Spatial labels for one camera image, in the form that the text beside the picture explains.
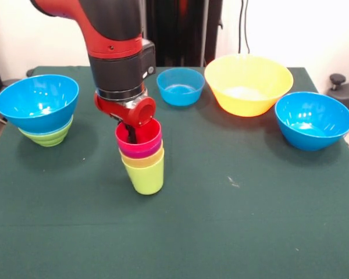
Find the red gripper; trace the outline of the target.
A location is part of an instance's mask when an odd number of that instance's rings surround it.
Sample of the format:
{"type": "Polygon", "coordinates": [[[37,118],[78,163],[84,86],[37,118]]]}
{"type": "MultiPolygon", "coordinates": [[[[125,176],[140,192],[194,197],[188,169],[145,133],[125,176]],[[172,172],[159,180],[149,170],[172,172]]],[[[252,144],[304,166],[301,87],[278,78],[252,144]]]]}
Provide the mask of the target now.
{"type": "Polygon", "coordinates": [[[135,127],[151,121],[156,112],[155,100],[147,94],[129,102],[115,102],[103,99],[95,93],[94,103],[98,110],[124,123],[128,132],[126,142],[129,144],[137,144],[135,127]]]}

